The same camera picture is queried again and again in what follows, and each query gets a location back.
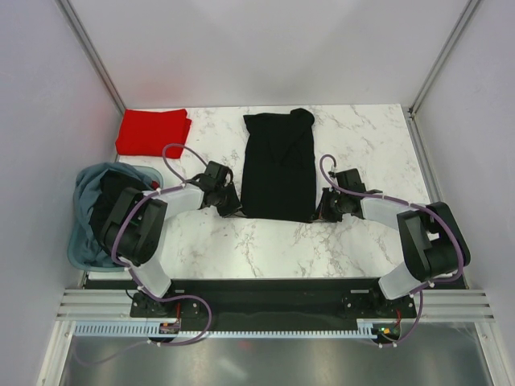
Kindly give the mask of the black t shirt with logo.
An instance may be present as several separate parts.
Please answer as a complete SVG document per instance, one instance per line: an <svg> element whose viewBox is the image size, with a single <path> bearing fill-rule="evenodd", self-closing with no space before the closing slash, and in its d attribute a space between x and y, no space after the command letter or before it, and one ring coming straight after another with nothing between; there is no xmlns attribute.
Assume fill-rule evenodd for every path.
<svg viewBox="0 0 515 386"><path fill-rule="evenodd" d="M315 212L314 115L244 116L249 138L241 183L242 210L249 218L309 223Z"/></svg>

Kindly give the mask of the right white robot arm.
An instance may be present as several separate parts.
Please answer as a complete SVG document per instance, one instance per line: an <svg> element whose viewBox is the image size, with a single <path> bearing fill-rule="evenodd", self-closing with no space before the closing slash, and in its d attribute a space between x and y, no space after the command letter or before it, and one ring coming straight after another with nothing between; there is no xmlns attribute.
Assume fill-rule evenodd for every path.
<svg viewBox="0 0 515 386"><path fill-rule="evenodd" d="M398 298L435 281L461 276L470 264L468 246L450 208L443 202L422 206L380 194L350 195L324 188L315 218L335 223L344 215L383 224L397 230L400 236L403 262L377 280L368 298L369 309L377 316L394 311Z"/></svg>

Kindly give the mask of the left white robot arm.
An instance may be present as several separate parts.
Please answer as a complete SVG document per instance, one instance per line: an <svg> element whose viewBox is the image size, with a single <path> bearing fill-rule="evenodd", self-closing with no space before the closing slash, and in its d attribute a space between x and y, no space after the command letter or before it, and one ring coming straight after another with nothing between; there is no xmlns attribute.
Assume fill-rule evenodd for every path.
<svg viewBox="0 0 515 386"><path fill-rule="evenodd" d="M168 292L171 278L159 257L164 248L165 223L178 214L215 207L220 217L240 211L233 172L223 167L176 186L153 191L127 187L121 191L98 231L100 246L113 262L129 271L138 288L149 295L149 307L159 316L176 308Z"/></svg>

